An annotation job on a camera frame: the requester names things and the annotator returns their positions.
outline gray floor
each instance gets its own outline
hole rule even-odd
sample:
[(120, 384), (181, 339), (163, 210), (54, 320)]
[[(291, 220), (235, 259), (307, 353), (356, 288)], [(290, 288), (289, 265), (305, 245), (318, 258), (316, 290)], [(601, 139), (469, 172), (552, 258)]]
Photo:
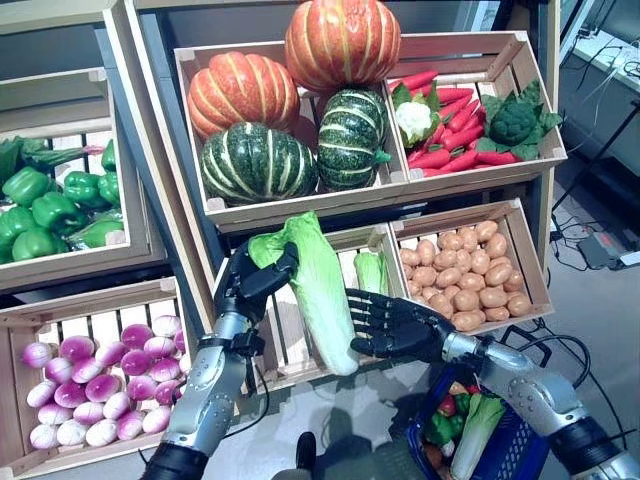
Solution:
[[(559, 178), (574, 168), (566, 165)], [(578, 215), (582, 221), (611, 220), (585, 192), (568, 199), (559, 221)], [(581, 232), (568, 232), (581, 235)], [(561, 259), (580, 264), (573, 251), (560, 247)], [(546, 318), (556, 333), (579, 336), (591, 350), (592, 371), (609, 393), (626, 429), (640, 426), (640, 269), (576, 272), (550, 259), (551, 296), (556, 314)], [(403, 425), (402, 412), (427, 386), (428, 368), (421, 363), (372, 368), (352, 378), (305, 383), (274, 395), (271, 414), (257, 427), (225, 440), (213, 456), (205, 478), (268, 480), (295, 462), (298, 435), (313, 431), (319, 439), (322, 471), (316, 478), (341, 480), (420, 479), (402, 444), (389, 444), (389, 429)], [(576, 362), (554, 348), (550, 367), (575, 378)], [(579, 394), (610, 434), (617, 432), (609, 410), (593, 383)], [(629, 436), (631, 452), (640, 458), (640, 436)], [(134, 479), (143, 470), (137, 454), (48, 475), (50, 479)], [(540, 477), (563, 480), (568, 475), (549, 458)]]

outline fake vegetable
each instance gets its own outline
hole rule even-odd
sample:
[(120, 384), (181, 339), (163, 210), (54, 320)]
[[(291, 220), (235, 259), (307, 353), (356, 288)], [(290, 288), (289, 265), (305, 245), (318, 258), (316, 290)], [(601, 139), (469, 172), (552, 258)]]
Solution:
[(456, 480), (471, 478), (489, 437), (504, 412), (505, 408), (499, 398), (490, 398), (481, 394), (471, 397), (469, 415), (451, 464), (451, 474)]
[(357, 354), (349, 346), (355, 337), (353, 322), (338, 257), (315, 212), (289, 218), (276, 233), (253, 237), (249, 255), (264, 268), (280, 258), (287, 242), (298, 247), (299, 266), (291, 286), (318, 351), (334, 374), (350, 375), (358, 368)]
[(542, 111), (538, 80), (531, 81), (519, 96), (511, 92), (504, 100), (492, 95), (481, 98), (487, 119), (478, 152), (511, 152), (522, 160), (533, 160), (542, 138), (562, 122), (557, 113)]
[(358, 276), (358, 285), (362, 290), (381, 295), (389, 295), (387, 284), (387, 262), (384, 255), (361, 252), (353, 259)]

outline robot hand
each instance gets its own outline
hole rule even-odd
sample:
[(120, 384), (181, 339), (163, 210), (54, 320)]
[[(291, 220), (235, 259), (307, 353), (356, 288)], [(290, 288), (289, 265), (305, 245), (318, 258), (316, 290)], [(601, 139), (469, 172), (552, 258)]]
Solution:
[(455, 329), (435, 310), (402, 298), (347, 289), (357, 337), (351, 348), (364, 355), (388, 358), (415, 356), (441, 362), (444, 342)]

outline green bell pepper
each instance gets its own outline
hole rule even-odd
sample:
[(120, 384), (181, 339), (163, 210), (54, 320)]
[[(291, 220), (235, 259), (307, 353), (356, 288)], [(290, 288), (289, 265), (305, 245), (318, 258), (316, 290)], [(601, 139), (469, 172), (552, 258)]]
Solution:
[(100, 220), (69, 235), (67, 243), (73, 250), (86, 250), (107, 245), (107, 234), (118, 230), (124, 230), (124, 223), (119, 220)]
[(11, 254), (16, 262), (68, 252), (64, 241), (46, 228), (35, 227), (16, 238)]
[(49, 176), (32, 167), (24, 167), (4, 183), (2, 192), (14, 203), (30, 207), (36, 198), (51, 189), (51, 184)]
[(0, 214), (0, 250), (11, 251), (18, 235), (34, 227), (37, 225), (28, 208), (13, 207)]
[(105, 172), (116, 171), (116, 153), (113, 148), (113, 140), (109, 140), (109, 143), (107, 143), (107, 148), (104, 149), (100, 163)]
[(456, 402), (456, 412), (460, 415), (467, 416), (469, 413), (469, 403), (471, 402), (471, 395), (468, 393), (461, 393), (453, 396)]
[(120, 189), (118, 187), (118, 176), (114, 172), (108, 172), (98, 180), (100, 196), (114, 207), (120, 206)]
[(45, 193), (33, 202), (33, 219), (41, 227), (69, 235), (84, 227), (87, 216), (75, 203), (58, 192)]
[(71, 172), (64, 178), (64, 196), (84, 208), (105, 208), (109, 202), (100, 196), (98, 180), (93, 173)]

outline kabocha squash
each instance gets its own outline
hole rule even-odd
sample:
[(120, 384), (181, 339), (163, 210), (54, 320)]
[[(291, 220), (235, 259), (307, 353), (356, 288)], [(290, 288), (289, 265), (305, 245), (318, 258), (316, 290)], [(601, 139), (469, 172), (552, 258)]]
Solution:
[(373, 184), (387, 129), (386, 108), (377, 93), (346, 89), (327, 102), (318, 137), (318, 171), (329, 190)]
[(191, 123), (203, 140), (238, 122), (260, 122), (291, 130), (300, 98), (291, 75), (261, 55), (215, 55), (195, 74), (187, 96)]
[(300, 5), (285, 36), (287, 68), (314, 91), (380, 82), (398, 62), (400, 26), (376, 0)]
[(259, 123), (237, 123), (213, 135), (200, 160), (207, 193), (229, 205), (300, 197), (318, 183), (309, 147)]

